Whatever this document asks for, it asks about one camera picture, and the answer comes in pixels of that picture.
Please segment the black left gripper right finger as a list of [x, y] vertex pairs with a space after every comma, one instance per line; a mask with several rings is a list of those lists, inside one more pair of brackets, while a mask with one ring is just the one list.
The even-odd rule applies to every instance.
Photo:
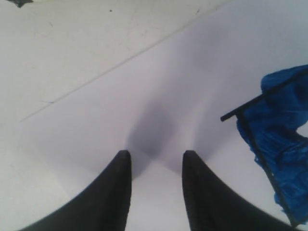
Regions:
[[192, 231], [292, 231], [228, 187], [193, 150], [182, 159], [182, 191]]

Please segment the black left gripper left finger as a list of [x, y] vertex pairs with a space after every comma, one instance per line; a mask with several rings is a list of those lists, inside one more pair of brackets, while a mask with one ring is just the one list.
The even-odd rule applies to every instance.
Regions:
[[131, 201], [131, 155], [119, 151], [79, 195], [26, 231], [123, 231]]

